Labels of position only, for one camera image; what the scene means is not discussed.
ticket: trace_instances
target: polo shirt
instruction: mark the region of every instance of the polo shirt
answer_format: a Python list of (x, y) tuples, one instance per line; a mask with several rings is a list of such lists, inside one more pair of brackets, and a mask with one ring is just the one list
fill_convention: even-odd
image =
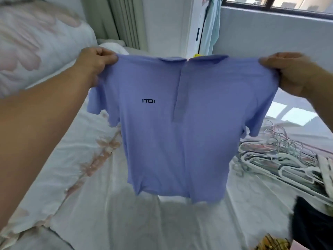
[(88, 111), (121, 123), (135, 194), (222, 199), (246, 126), (258, 135), (277, 92), (277, 71), (225, 55), (118, 57), (90, 90)]

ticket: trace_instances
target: bed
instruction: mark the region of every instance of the bed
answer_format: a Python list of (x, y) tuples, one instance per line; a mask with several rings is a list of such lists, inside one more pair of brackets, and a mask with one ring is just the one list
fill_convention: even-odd
[[(30, 9), (27, 16), (36, 11), (30, 3), (25, 5)], [(8, 65), (0, 60), (1, 96), (45, 81), (73, 65), (82, 48), (97, 45), (88, 24), (67, 9), (49, 5), (37, 6), (53, 10), (47, 30), (33, 23), (29, 25), (33, 37), (19, 41), (23, 52), (30, 49), (28, 54), (37, 56), (36, 63), (29, 66), (21, 57)], [(0, 18), (5, 15), (0, 11)], [(9, 45), (0, 45), (0, 51), (18, 43), (7, 41)], [(45, 42), (53, 43), (41, 47)], [(149, 55), (115, 42), (102, 46), (121, 54)], [(253, 248), (266, 233), (289, 237), (289, 214), (297, 193), (262, 177), (238, 177), (232, 162), (226, 198), (219, 203), (192, 205), (181, 197), (135, 196), (127, 183), (120, 129), (109, 127), (105, 111), (87, 113), (87, 103), (86, 99), (1, 231), (0, 249), (239, 250)], [(327, 145), (332, 141), (306, 136), (299, 128), (294, 125), (289, 131), (307, 142)]]

